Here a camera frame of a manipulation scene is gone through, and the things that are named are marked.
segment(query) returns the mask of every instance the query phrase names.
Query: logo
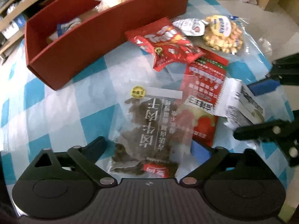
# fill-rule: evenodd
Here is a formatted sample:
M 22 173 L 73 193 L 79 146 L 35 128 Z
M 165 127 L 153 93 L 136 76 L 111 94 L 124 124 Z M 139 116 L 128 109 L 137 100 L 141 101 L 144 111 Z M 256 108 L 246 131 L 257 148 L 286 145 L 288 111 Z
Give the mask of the logo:
M 153 185 L 154 183 L 153 182 L 150 182 L 150 181 L 148 181 L 148 182 L 146 182 L 145 183 L 147 186 L 151 186 L 151 185 Z
M 141 86 L 135 86 L 131 91 L 131 95 L 135 99 L 141 99 L 145 96 L 145 89 Z
M 194 31 L 195 31 L 195 32 L 200 32 L 200 27 L 198 27 L 198 26 L 195 27 L 195 28 L 194 28 Z

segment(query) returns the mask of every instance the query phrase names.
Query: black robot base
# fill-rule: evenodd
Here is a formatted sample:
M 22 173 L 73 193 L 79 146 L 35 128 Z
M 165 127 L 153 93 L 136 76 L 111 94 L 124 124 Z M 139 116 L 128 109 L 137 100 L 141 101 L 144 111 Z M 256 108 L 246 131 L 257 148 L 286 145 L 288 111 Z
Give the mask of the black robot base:
M 251 149 L 213 149 L 212 157 L 179 183 L 122 179 L 118 184 L 95 165 L 106 146 L 99 137 L 63 153 L 41 150 L 12 190 L 20 223 L 283 223 L 278 214 L 284 187 Z

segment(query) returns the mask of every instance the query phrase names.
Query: red cardboard tray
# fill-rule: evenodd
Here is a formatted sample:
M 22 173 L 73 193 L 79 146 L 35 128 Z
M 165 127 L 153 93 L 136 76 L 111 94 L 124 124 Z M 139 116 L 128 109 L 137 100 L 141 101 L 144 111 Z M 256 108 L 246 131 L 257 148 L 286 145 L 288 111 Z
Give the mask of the red cardboard tray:
M 93 9 L 94 0 L 56 0 L 25 25 L 26 63 L 54 90 L 126 41 L 125 32 L 186 12 L 188 0 L 130 0 L 91 16 L 48 45 L 57 24 Z

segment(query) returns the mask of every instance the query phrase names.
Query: blue checkered tablecloth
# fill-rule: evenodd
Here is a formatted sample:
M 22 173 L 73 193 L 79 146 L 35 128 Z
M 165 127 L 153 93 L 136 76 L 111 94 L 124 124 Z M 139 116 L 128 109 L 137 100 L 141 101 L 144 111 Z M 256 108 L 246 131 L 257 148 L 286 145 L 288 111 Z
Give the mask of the blue checkered tablecloth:
M 182 18 L 205 18 L 211 14 L 229 15 L 216 0 L 189 0 Z M 228 76 L 246 84 L 262 79 L 271 68 L 250 35 L 245 52 L 230 59 Z M 167 77 L 183 74 L 185 64 L 172 63 L 161 72 L 152 69 L 153 58 L 139 47 L 126 42 L 110 51 L 76 75 L 61 90 L 53 91 L 27 68 L 24 42 L 14 60 L 0 68 L 0 147 L 7 189 L 12 187 L 42 148 L 55 152 L 72 146 L 85 146 L 98 136 L 109 137 L 113 113 L 119 107 L 116 87 L 135 78 Z M 282 87 L 259 97 L 266 118 L 292 120 L 293 115 Z M 245 143 L 218 122 L 214 145 L 232 152 L 243 152 Z M 102 158 L 113 155 L 111 144 Z M 287 188 L 293 170 L 273 143 L 263 144 L 258 154 Z

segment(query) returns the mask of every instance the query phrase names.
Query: red and white package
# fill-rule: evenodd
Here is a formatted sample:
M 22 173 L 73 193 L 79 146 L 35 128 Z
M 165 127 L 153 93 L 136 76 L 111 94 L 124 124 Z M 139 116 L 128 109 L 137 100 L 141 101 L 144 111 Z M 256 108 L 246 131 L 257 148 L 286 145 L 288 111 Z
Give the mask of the red and white package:
M 169 178 L 168 168 L 164 167 L 163 165 L 146 163 L 143 165 L 143 171 L 148 173 L 155 173 L 161 178 Z
M 191 63 L 204 53 L 184 37 L 167 18 L 127 31 L 127 39 L 155 55 L 153 68 L 161 71 L 172 62 Z
M 198 124 L 194 127 L 193 139 L 212 146 L 218 119 L 213 114 L 213 108 L 225 80 L 228 60 L 208 50 L 202 50 L 205 55 L 188 65 L 185 71 L 185 75 L 196 75 L 198 80 L 195 84 L 190 84 L 187 79 L 183 79 L 182 87 L 189 88 L 189 96 L 184 99 L 185 104 L 196 109 L 193 114 L 198 119 Z

